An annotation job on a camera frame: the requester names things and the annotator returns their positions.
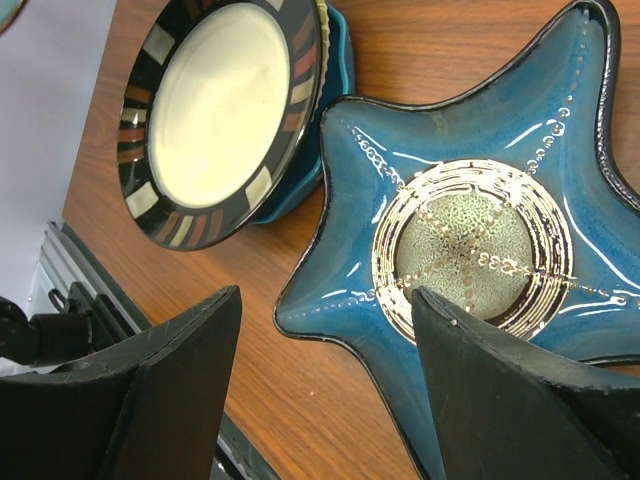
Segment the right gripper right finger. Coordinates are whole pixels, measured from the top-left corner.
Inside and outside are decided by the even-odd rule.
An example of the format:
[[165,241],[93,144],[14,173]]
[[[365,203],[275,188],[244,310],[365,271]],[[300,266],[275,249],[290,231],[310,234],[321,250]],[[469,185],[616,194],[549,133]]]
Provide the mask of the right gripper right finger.
[[412,320],[447,478],[638,478],[638,377],[542,349],[424,287]]

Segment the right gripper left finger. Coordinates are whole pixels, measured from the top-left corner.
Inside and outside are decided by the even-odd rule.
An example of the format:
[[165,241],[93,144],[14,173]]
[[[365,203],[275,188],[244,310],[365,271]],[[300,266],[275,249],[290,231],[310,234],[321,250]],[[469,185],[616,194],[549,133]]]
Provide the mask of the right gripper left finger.
[[5,479],[206,479],[242,316],[227,286],[173,319],[1,380]]

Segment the black rimmed cream plate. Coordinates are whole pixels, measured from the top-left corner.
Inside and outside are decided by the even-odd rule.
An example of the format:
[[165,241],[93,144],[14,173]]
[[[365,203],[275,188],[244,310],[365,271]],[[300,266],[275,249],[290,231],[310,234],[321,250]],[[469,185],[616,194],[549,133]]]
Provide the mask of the black rimmed cream plate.
[[171,1],[124,90],[122,195],[154,243],[193,251],[237,232],[281,182],[321,90],[316,1]]

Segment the dark blue branch plate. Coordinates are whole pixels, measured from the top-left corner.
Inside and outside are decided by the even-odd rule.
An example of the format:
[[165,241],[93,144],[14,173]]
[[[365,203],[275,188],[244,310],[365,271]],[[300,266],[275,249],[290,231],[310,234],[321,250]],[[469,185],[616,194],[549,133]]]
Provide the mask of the dark blue branch plate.
[[27,0],[0,0],[0,34],[17,20]]

